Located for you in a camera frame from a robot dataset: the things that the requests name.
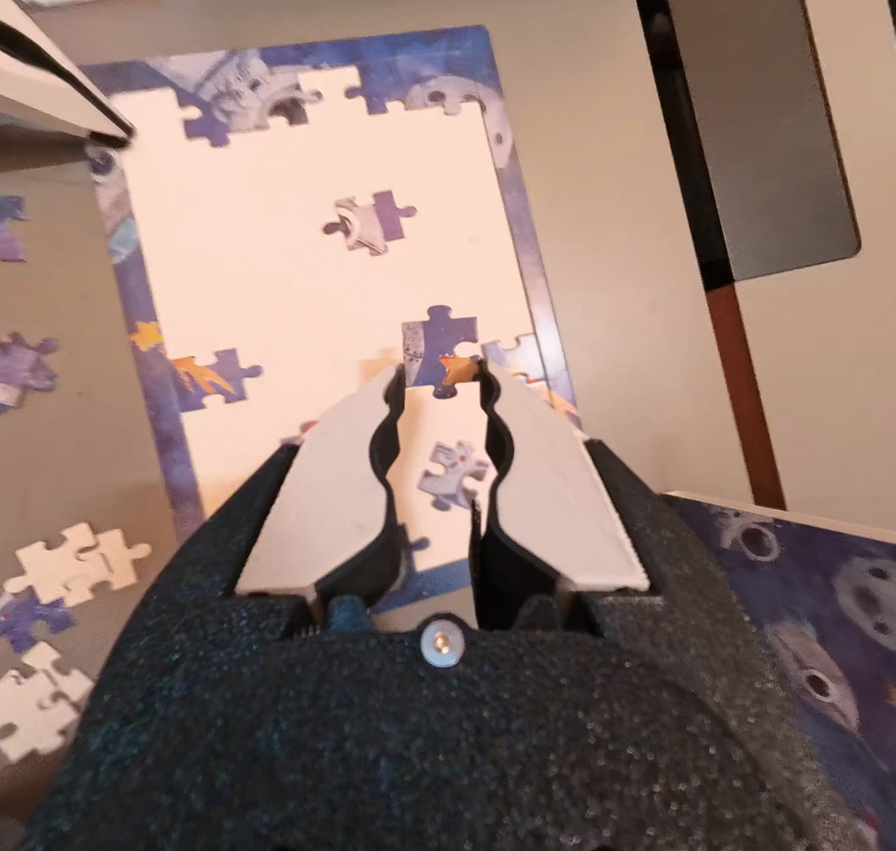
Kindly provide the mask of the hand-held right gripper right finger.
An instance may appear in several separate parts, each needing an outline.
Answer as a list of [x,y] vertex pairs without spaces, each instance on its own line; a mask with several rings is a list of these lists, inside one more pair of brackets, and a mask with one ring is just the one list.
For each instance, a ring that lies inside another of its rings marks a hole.
[[482,361],[478,384],[496,469],[470,545],[478,627],[507,631],[543,602],[578,626],[588,597],[650,592],[583,432],[504,366]]

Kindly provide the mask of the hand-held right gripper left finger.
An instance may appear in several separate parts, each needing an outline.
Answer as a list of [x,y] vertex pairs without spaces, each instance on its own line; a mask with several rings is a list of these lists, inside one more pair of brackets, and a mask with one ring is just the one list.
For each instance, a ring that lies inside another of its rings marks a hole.
[[400,365],[378,372],[305,435],[235,591],[294,596],[325,609],[339,596],[375,605],[397,580],[401,540],[387,475],[405,408]]

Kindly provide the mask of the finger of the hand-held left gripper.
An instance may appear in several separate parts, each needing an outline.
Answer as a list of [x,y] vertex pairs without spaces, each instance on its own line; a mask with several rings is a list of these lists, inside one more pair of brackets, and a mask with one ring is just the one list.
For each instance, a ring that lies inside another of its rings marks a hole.
[[[84,73],[82,73],[75,64],[70,61],[53,42],[51,42],[51,39],[40,30],[34,21],[18,6],[18,3],[15,0],[1,0],[1,53],[3,52],[16,58],[18,61],[36,66],[60,77],[72,86],[86,93],[88,98],[96,103],[103,101],[110,111],[119,115],[121,121],[126,120],[130,123],[110,104],[106,99],[106,96],[87,79]],[[43,133],[55,133],[31,128],[20,128],[9,124],[2,124],[2,127]],[[132,126],[132,138],[134,133],[135,129]]]
[[125,146],[132,125],[60,77],[1,54],[2,124]]

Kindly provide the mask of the small grey robot puzzle piece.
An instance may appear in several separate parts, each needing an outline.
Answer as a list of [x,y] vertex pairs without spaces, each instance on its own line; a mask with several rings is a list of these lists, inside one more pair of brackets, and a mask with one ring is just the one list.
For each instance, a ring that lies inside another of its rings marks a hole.
[[418,488],[431,497],[431,506],[439,511],[471,509],[477,491],[466,487],[465,482],[468,479],[482,482],[487,476],[490,463],[476,455],[473,445],[463,440],[453,446],[443,442],[435,443],[430,462],[442,466],[442,472],[436,474],[428,469],[424,470]]

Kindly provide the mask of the blue space puzzle tray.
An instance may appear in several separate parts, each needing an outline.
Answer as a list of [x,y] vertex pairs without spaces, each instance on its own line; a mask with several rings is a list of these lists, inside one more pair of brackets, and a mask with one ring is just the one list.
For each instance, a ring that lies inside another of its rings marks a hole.
[[[457,360],[535,333],[550,385],[535,392],[580,424],[487,28],[83,68],[136,129],[128,148],[91,153],[91,170],[179,540],[301,422],[402,364],[401,323],[435,305],[477,319]],[[337,199],[387,190],[418,213],[386,254],[323,234]],[[179,413],[168,361],[228,348],[263,366],[247,399]],[[481,416],[461,432],[459,366],[447,370],[452,399],[410,388],[408,524],[434,443],[481,446]]]

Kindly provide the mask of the pile of puzzle pieces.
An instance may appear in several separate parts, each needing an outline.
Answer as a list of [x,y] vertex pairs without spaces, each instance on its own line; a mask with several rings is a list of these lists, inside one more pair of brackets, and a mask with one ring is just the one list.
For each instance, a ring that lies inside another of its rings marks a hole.
[[71,341],[2,318],[2,778],[61,756],[170,532],[130,356]]

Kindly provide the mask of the black desk panel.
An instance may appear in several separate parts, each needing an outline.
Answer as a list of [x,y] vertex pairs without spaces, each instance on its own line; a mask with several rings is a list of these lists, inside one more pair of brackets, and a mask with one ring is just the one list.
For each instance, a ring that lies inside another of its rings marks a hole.
[[734,281],[855,257],[805,0],[666,1]]

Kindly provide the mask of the orange comet puzzle piece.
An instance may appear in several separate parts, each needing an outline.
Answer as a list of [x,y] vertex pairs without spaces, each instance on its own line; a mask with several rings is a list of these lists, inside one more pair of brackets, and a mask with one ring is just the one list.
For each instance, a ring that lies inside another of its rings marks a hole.
[[487,341],[481,345],[481,352],[490,373],[503,370],[531,390],[543,395],[549,392],[546,367],[535,333],[517,336],[509,345],[498,340]]

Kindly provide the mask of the blue orange star puzzle piece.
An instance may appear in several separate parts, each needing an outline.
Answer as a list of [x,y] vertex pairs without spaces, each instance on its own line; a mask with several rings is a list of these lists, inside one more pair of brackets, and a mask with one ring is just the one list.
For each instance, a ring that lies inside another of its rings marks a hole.
[[206,408],[207,397],[220,397],[226,405],[247,399],[245,384],[263,375],[263,366],[245,366],[235,348],[215,352],[210,364],[196,361],[193,355],[168,361],[179,413]]

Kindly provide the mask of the illustrated puzzle box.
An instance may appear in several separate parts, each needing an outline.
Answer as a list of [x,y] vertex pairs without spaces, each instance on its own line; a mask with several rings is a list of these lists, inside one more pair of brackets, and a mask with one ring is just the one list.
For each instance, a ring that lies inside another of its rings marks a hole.
[[857,828],[873,849],[894,849],[894,543],[786,513],[666,499],[764,634]]

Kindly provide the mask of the purple grey banded puzzle piece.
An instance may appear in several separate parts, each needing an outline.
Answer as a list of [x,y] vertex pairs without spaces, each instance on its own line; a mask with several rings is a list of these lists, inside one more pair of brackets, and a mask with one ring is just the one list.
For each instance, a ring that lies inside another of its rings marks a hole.
[[354,197],[334,202],[336,219],[322,227],[323,234],[340,234],[349,251],[365,251],[370,256],[388,252],[391,241],[405,237],[403,221],[417,215],[417,207],[399,207],[392,191],[376,192],[372,202],[359,203]]

